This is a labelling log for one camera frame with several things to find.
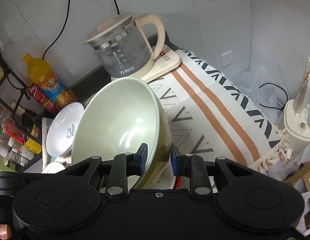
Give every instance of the black metal rack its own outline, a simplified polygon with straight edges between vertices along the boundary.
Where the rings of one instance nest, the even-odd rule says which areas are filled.
[[[0,55],[0,66],[2,67],[2,70],[4,72],[4,77],[0,80],[0,86],[3,84],[3,82],[5,81],[5,79],[8,78],[9,75],[12,75],[20,84],[21,86],[23,86],[24,89],[20,90],[20,96],[17,100],[16,106],[13,109],[12,107],[10,107],[4,100],[2,100],[2,98],[0,97],[0,104],[2,106],[4,106],[7,111],[9,111],[12,115],[12,120],[14,122],[14,124],[16,125],[16,127],[23,132],[26,136],[28,136],[29,138],[33,139],[34,141],[38,142],[39,144],[42,144],[42,138],[36,138],[33,135],[31,135],[29,132],[27,132],[26,129],[24,129],[23,127],[21,127],[17,122],[16,122],[16,118],[15,118],[15,114],[17,112],[18,106],[23,98],[23,96],[25,96],[28,100],[30,100],[30,95],[27,93],[26,88],[27,85],[16,75],[16,73],[7,65],[7,63],[2,59],[1,55]],[[26,170],[27,168],[29,168],[32,164],[34,164],[36,161],[38,161],[40,158],[42,158],[42,153],[37,154],[32,160],[30,160],[27,165],[23,166],[16,166],[16,171],[18,172],[23,172],[24,170]]]

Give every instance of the human hand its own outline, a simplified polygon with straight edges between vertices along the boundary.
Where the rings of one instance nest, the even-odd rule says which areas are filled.
[[[11,230],[8,225],[1,225],[0,224],[0,239],[7,240],[11,237]]]

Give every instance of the yellow bottle cap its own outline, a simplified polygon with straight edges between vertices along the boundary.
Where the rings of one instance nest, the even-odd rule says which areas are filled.
[[[27,53],[27,54],[24,56],[23,61],[27,63],[28,61],[30,61],[31,58],[32,58],[32,56],[31,56],[29,53]]]

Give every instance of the orange stripe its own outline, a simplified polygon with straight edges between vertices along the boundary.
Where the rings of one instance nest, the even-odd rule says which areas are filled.
[[[239,148],[236,146],[232,138],[229,136],[229,134],[225,131],[225,129],[221,126],[219,121],[216,119],[216,117],[213,115],[211,110],[207,107],[207,105],[203,102],[202,99],[195,93],[195,91],[186,83],[186,81],[177,73],[176,70],[172,71],[173,76],[176,78],[178,83],[185,89],[185,91],[190,95],[190,97],[194,100],[194,102],[198,105],[198,107],[202,110],[204,115],[206,116],[207,120],[211,123],[211,125],[214,127],[214,129],[217,131],[219,136],[222,138],[226,146],[229,148],[231,153],[233,154],[235,160],[244,165],[247,166],[246,160],[239,150]]]
[[[233,129],[240,136],[242,141],[245,143],[246,147],[250,150],[253,160],[256,161],[260,158],[259,151],[257,150],[256,145],[252,141],[252,139],[248,136],[245,130],[239,125],[236,119],[231,115],[231,113],[227,110],[224,104],[219,100],[219,98],[208,89],[184,64],[181,64],[181,69],[184,70],[186,75],[189,76],[191,80],[209,97],[210,100],[217,106],[220,110],[221,114],[225,117],[225,119],[229,122],[229,124],[233,127]]]

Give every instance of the glass kettle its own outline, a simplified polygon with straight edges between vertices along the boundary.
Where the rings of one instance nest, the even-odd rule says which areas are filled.
[[[157,44],[152,50],[141,27],[153,24],[157,30]],[[131,12],[110,17],[99,24],[85,40],[111,77],[141,78],[148,73],[163,49],[165,29],[153,14],[133,18]]]

